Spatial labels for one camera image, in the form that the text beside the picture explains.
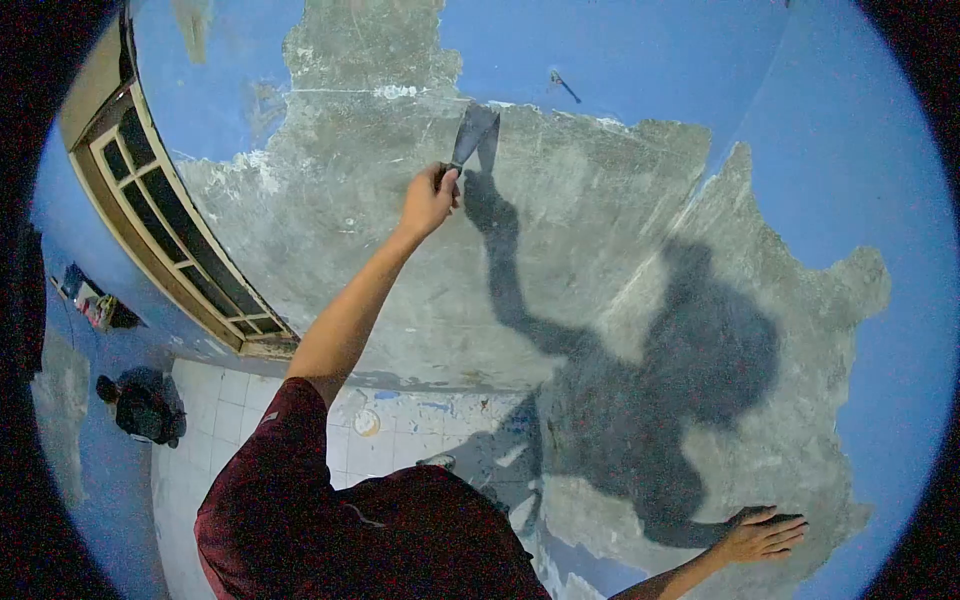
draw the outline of putty knife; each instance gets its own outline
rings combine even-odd
[[[461,174],[464,172],[464,163],[480,145],[483,136],[499,121],[500,113],[490,107],[483,107],[475,103],[471,103],[467,107],[467,110],[464,111],[464,118],[460,120],[457,140],[453,143],[453,158],[450,162],[444,163],[444,168],[440,170],[435,181],[438,188],[440,187],[440,180],[444,178],[444,173],[450,169],[456,169],[457,173]]]

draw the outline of tiled floor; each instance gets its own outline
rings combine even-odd
[[[178,359],[173,378],[187,412],[176,449],[154,445],[153,493],[157,544],[175,600],[212,598],[200,569],[193,523],[210,484],[253,432],[281,381]],[[522,396],[397,393],[344,388],[327,423],[331,483],[342,489],[448,451],[455,472],[493,488],[510,506],[519,533],[537,509],[539,433]],[[374,411],[380,430],[360,436],[357,411]]]

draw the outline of window pane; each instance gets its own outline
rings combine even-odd
[[[220,311],[220,314],[225,317],[237,317],[237,311],[233,310],[233,307],[230,306],[227,299],[224,298],[224,295],[218,290],[215,286],[210,285],[210,282],[204,279],[204,276],[200,275],[200,271],[197,271],[196,267],[187,267],[181,269],[186,278],[190,280],[190,283],[193,283],[194,286],[200,293],[204,295],[204,298],[210,300],[210,303],[213,304],[213,307]]]
[[[146,199],[144,199],[140,188],[136,185],[136,181],[128,183],[127,186],[123,188],[123,195],[127,198],[130,206],[133,207],[133,212],[136,213],[136,216],[140,217],[140,221],[143,222],[144,227],[146,227],[147,231],[154,237],[160,248],[170,257],[170,260],[174,262],[186,260],[186,256],[180,251],[177,243],[170,237],[167,230],[163,228],[163,224],[150,209],[150,205],[147,204]]]
[[[120,181],[130,174],[130,169],[127,168],[127,163],[124,162],[123,155],[120,154],[120,147],[117,146],[116,140],[112,140],[104,146],[104,159],[107,161],[107,166],[115,180]]]
[[[264,333],[278,333],[283,330],[278,324],[274,323],[273,319],[251,319],[251,321],[260,327],[260,331]]]
[[[256,329],[251,327],[246,321],[237,321],[234,324],[237,326],[237,329],[244,332],[244,335],[256,335]]]
[[[147,134],[140,126],[140,118],[136,116],[136,108],[128,108],[120,118],[120,135],[127,146],[130,158],[133,159],[134,169],[139,169],[156,160],[150,142],[147,140]]]
[[[143,183],[154,199],[156,207],[167,218],[170,227],[180,236],[183,245],[194,255],[194,258],[204,267],[210,277],[217,282],[217,285],[227,293],[231,300],[236,302],[236,305],[245,314],[262,313],[263,308],[230,273],[227,265],[220,260],[216,252],[210,248],[206,238],[200,233],[197,225],[180,202],[177,193],[171,187],[170,181],[163,174],[163,169],[157,167],[144,175]]]

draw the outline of dark shirt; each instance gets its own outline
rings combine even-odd
[[[326,410],[288,379],[197,512],[217,598],[549,598],[507,518],[441,467],[334,491]]]
[[[160,394],[136,383],[128,383],[120,389],[116,423],[127,433],[166,444],[172,422],[173,412]]]

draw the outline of person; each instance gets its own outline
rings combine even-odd
[[[135,381],[118,386],[106,375],[100,375],[97,396],[107,405],[117,426],[131,436],[177,447],[178,415],[161,393],[151,392]]]
[[[459,205],[458,173],[411,181],[393,233],[303,336],[286,379],[197,512],[201,566],[218,598],[549,598],[507,518],[449,457],[334,491],[326,417],[404,263]],[[802,516],[745,509],[706,552],[617,594],[679,598],[730,563],[779,560]]]

